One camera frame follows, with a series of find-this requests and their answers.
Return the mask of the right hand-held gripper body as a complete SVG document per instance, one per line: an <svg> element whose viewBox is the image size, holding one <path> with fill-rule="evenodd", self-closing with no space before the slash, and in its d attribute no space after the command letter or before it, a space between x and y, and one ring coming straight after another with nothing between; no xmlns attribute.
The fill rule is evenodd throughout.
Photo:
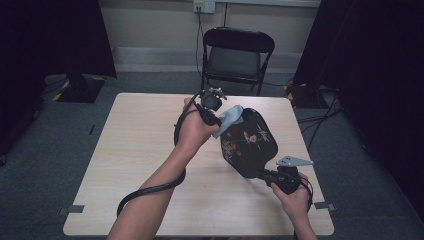
<svg viewBox="0 0 424 240"><path fill-rule="evenodd" d="M275 183L285 194L294 193L301 185L301 177L298 172L299 166L310 166L314 162L293 156L285 156L276 162L277 171L272 176Z"/></svg>

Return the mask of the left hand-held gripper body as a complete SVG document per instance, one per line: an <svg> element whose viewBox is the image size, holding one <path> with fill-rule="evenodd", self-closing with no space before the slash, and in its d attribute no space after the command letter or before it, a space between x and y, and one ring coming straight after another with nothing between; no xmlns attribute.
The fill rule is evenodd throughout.
<svg viewBox="0 0 424 240"><path fill-rule="evenodd" d="M217 111L222 106L222 100L226 100L227 97L221 88L209 88L201 92L200 99L202 108Z"/></svg>

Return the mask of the grey-blue cleaning cloth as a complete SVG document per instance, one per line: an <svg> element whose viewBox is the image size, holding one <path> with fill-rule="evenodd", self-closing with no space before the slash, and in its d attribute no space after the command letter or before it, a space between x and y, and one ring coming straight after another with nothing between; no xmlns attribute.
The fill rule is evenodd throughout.
<svg viewBox="0 0 424 240"><path fill-rule="evenodd" d="M244 108L241 105L234 105L230 109L224 111L218 116L221 121L219 130L213 134L215 139L219 138L229 127L244 121L242 113Z"/></svg>

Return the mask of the person's left hand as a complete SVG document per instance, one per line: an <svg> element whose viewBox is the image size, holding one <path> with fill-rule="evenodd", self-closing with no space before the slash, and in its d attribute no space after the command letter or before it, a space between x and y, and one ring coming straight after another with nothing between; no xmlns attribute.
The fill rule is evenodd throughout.
<svg viewBox="0 0 424 240"><path fill-rule="evenodd" d="M184 99L185 118L179 131L175 151L185 159L191 159L200 147L219 130L219 126L207 125L189 98Z"/></svg>

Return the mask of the person's right hand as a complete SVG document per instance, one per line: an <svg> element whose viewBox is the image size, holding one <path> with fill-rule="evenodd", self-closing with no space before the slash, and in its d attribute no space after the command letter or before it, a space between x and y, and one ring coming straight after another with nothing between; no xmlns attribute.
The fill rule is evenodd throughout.
<svg viewBox="0 0 424 240"><path fill-rule="evenodd" d="M300 185L295 192L289 195L285 194L275 183L271 184L271 188L294 226L306 226L309 224L309 193L306 187Z"/></svg>

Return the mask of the black folding chair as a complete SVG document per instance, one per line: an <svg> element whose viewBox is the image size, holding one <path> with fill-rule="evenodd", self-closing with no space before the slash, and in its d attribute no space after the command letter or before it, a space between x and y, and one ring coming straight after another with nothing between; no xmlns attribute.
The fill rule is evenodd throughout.
<svg viewBox="0 0 424 240"><path fill-rule="evenodd" d="M210 79L250 84L262 90L269 59L275 49L271 36L260 31L216 27L203 35L201 89Z"/></svg>

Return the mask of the grey tape strip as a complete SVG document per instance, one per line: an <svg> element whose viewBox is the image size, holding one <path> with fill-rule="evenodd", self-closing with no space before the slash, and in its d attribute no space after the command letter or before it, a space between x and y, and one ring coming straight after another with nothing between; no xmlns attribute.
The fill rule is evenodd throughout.
<svg viewBox="0 0 424 240"><path fill-rule="evenodd" d="M61 207L58 211L59 215L68 216L70 213L82 213L84 205L70 205L68 207Z"/></svg>
<svg viewBox="0 0 424 240"><path fill-rule="evenodd" d="M327 209L328 211L335 211L337 209L335 204L327 202L315 202L314 206L316 209Z"/></svg>

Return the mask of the black stand base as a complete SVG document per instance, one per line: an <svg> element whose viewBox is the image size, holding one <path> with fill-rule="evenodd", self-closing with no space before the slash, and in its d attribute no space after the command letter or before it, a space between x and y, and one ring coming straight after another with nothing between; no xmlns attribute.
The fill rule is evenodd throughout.
<svg viewBox="0 0 424 240"><path fill-rule="evenodd" d="M306 85L287 85L284 87L285 96L293 108L320 108L318 91Z"/></svg>
<svg viewBox="0 0 424 240"><path fill-rule="evenodd" d="M56 102L94 103L105 78L94 75L67 74L61 90L54 96Z"/></svg>

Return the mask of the black curtain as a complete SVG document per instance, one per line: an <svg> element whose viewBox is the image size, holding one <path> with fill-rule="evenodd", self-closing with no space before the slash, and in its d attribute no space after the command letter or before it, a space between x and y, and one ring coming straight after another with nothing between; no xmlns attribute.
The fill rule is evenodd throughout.
<svg viewBox="0 0 424 240"><path fill-rule="evenodd" d="M321 0L294 82L336 88L424 215L424 0Z"/></svg>
<svg viewBox="0 0 424 240"><path fill-rule="evenodd" d="M0 0L0 157L57 74L116 75L100 1Z"/></svg>

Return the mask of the white wall socket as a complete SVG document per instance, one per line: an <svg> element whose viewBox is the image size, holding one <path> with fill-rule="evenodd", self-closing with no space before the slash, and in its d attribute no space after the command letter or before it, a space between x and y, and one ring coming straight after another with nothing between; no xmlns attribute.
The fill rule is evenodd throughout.
<svg viewBox="0 0 424 240"><path fill-rule="evenodd" d="M211 0L193 0L193 12L214 14L216 9L216 2Z"/></svg>

